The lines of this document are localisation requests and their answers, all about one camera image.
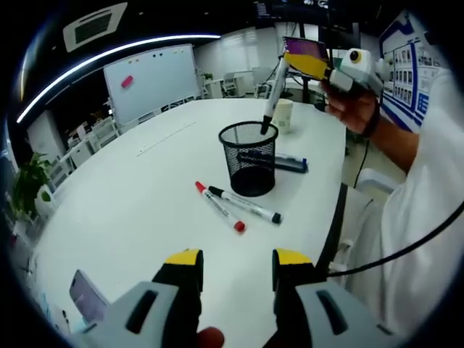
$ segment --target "whiteboard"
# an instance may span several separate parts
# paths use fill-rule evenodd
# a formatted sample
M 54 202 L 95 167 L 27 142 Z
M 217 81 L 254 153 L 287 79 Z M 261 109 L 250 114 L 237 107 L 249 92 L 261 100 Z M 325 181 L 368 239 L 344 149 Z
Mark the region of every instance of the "whiteboard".
M 199 95 L 191 45 L 164 47 L 113 62 L 104 67 L 104 78 L 116 122 L 121 125 L 179 99 Z

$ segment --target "black mesh pencil holder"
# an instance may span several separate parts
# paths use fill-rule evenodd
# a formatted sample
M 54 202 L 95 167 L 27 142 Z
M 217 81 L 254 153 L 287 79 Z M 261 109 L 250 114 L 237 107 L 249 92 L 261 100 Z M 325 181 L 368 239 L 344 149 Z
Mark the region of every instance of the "black mesh pencil holder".
M 269 125 L 261 134 L 261 122 L 229 125 L 219 132 L 232 189 L 242 196 L 261 196 L 275 185 L 276 138 L 278 130 Z

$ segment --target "red marker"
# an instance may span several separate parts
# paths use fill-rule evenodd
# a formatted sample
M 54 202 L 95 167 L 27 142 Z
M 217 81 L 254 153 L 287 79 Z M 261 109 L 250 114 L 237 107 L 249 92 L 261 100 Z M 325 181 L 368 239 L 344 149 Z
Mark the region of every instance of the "red marker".
M 227 224 L 232 226 L 239 233 L 245 232 L 245 224 L 220 205 L 217 199 L 206 189 L 206 187 L 203 186 L 202 183 L 197 181 L 195 186 L 202 196 L 224 217 Z

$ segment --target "floor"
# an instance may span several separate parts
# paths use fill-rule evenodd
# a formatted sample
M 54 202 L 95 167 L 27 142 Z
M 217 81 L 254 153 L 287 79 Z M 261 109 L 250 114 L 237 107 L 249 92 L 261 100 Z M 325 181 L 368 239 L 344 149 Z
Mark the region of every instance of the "floor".
M 345 157 L 341 180 L 348 186 L 353 187 L 361 166 L 365 153 L 365 142 L 354 143 L 347 141 L 349 154 Z M 388 159 L 374 144 L 369 145 L 368 155 L 362 168 L 372 168 L 384 175 L 389 176 L 398 183 L 403 183 L 406 179 L 404 172 L 399 169 L 390 159 Z M 368 188 L 366 194 L 380 203 L 385 203 L 388 194 L 376 189 Z

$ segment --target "red marker cap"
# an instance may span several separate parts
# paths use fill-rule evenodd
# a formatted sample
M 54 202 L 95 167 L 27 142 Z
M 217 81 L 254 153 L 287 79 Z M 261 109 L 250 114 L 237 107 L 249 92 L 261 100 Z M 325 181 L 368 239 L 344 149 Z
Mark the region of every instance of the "red marker cap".
M 235 230 L 239 233 L 243 233 L 245 232 L 245 224 L 241 221 L 237 222 L 233 228 L 235 228 Z
M 206 190 L 206 187 L 204 187 L 204 185 L 202 183 L 200 183 L 199 181 L 195 182 L 195 186 L 198 189 L 198 191 L 200 191 L 200 192 L 203 192 L 204 190 Z

